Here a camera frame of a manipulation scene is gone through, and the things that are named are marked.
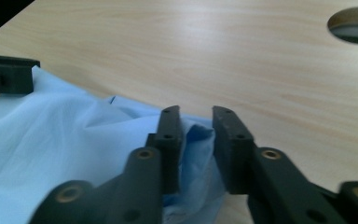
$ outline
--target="light wood tabletop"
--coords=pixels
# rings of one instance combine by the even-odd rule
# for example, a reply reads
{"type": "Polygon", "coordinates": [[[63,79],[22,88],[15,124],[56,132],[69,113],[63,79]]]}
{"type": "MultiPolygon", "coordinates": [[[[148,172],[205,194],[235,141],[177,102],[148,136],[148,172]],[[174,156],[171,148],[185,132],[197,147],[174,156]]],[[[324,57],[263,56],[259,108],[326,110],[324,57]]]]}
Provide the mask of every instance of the light wood tabletop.
{"type": "MultiPolygon", "coordinates": [[[[91,93],[182,113],[234,110],[261,147],[284,151],[313,183],[358,180],[358,44],[329,18],[349,0],[36,0],[0,29],[0,55],[91,93]]],[[[230,196],[216,223],[253,223],[230,196]]]]}

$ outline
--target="wood grain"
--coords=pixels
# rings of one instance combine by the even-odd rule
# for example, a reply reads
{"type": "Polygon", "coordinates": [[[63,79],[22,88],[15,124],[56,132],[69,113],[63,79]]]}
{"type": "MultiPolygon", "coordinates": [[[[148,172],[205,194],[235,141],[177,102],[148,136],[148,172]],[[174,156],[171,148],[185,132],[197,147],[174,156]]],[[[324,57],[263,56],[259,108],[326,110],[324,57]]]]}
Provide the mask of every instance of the wood grain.
{"type": "MultiPolygon", "coordinates": [[[[260,146],[336,191],[358,180],[358,45],[326,27],[358,1],[35,1],[0,29],[0,55],[34,58],[98,96],[235,110],[260,146]]],[[[229,196],[216,223],[252,223],[229,196]]]]}

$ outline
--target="blue cloth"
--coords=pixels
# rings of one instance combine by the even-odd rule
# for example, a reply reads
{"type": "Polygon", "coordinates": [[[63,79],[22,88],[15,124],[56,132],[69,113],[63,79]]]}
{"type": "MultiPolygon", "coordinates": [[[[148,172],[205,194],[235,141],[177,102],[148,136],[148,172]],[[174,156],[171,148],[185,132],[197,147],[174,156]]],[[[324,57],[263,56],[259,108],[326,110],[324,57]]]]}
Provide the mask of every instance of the blue cloth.
{"type": "MultiPolygon", "coordinates": [[[[99,99],[38,67],[33,76],[33,93],[0,95],[0,224],[28,223],[63,182],[96,187],[121,174],[130,152],[158,126],[161,108],[121,96],[99,99]]],[[[225,190],[212,124],[189,115],[181,121],[181,193],[164,196],[163,220],[213,223],[225,190]]]]}

